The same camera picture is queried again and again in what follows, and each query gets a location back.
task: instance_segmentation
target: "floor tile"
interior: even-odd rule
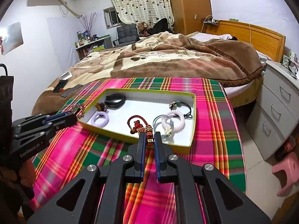
[[[298,186],[294,186],[287,196],[278,197],[280,181],[271,170],[272,165],[261,161],[247,171],[246,177],[247,196],[272,219],[284,199],[298,191]]]
[[[239,133],[240,133],[242,147],[243,147],[245,167],[246,170],[249,170],[259,162],[263,161],[263,157],[257,145],[255,144],[255,142],[253,141],[253,139],[245,129],[245,126],[239,125],[238,128],[239,128]]]

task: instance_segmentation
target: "blue gripper pad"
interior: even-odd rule
[[[67,112],[63,112],[63,113],[60,113],[60,114],[55,114],[53,116],[49,116],[44,121],[44,125],[46,125],[48,122],[51,122],[52,120],[55,120],[55,119],[57,119],[59,117],[62,117],[62,116],[66,116],[67,114],[71,114],[71,113],[72,113],[71,111],[67,111]]]
[[[145,171],[145,150],[146,150],[146,141],[142,145],[142,157],[141,157],[141,178],[143,181],[144,178],[144,171]]]
[[[160,159],[159,159],[159,151],[158,151],[158,142],[157,142],[157,135],[155,134],[154,137],[154,150],[155,150],[155,161],[156,161],[156,175],[157,180],[160,182],[161,174],[160,174]]]

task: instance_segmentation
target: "hair tie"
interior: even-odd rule
[[[187,106],[189,108],[189,110],[190,110],[189,113],[184,114],[184,117],[192,119],[193,117],[191,115],[191,112],[192,112],[191,106],[189,104],[185,103],[185,102],[182,102],[180,100],[173,101],[171,104],[169,104],[169,108],[172,110],[174,106],[181,107],[181,105]]]
[[[172,119],[170,118],[170,116],[165,115],[165,114],[159,115],[159,116],[157,116],[157,117],[153,120],[152,126],[153,126],[153,128],[154,128],[154,133],[156,132],[156,127],[157,127],[157,123],[156,123],[156,121],[157,121],[159,118],[162,118],[162,117],[167,117],[167,118],[170,120],[170,124],[167,125],[167,122],[165,122],[165,125],[164,125],[164,126],[162,125],[162,127],[163,127],[163,129],[164,129],[164,133],[165,133],[165,135],[163,135],[163,136],[161,136],[161,137],[162,137],[162,138],[164,138],[164,137],[170,137],[171,134],[173,133],[174,123],[173,123]]]
[[[170,117],[171,116],[175,117],[175,115],[178,115],[180,117],[181,123],[178,126],[173,128],[173,133],[178,133],[178,132],[180,132],[184,129],[184,127],[185,127],[185,117],[180,111],[171,110],[166,115],[170,116]],[[166,130],[166,117],[162,118],[162,127],[163,127],[164,130]]]
[[[95,123],[95,121],[96,121],[96,117],[97,116],[104,116],[105,117],[105,120],[102,122],[102,123],[100,123],[100,124],[96,124]],[[94,115],[93,115],[93,117],[91,118],[91,124],[93,125],[93,126],[95,126],[95,127],[98,127],[98,128],[103,128],[103,127],[105,127],[107,124],[108,124],[108,122],[109,122],[109,116],[108,116],[108,114],[107,113],[105,113],[105,112],[103,112],[103,111],[98,111],[98,112],[96,112]]]

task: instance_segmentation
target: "desk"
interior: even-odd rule
[[[79,59],[82,60],[87,56],[86,54],[84,54],[84,50],[89,50],[89,48],[93,45],[103,45],[104,43],[106,45],[106,49],[111,49],[112,48],[111,36],[105,35],[95,41],[79,46],[78,48],[76,48]]]

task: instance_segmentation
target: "brown blanket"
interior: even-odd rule
[[[116,50],[93,52],[69,69],[73,75],[64,89],[101,78],[185,77],[215,79],[224,87],[247,84],[263,70],[248,43],[212,39],[199,42],[182,34],[152,35]],[[56,79],[38,98],[32,114],[58,111],[69,98],[52,90]]]

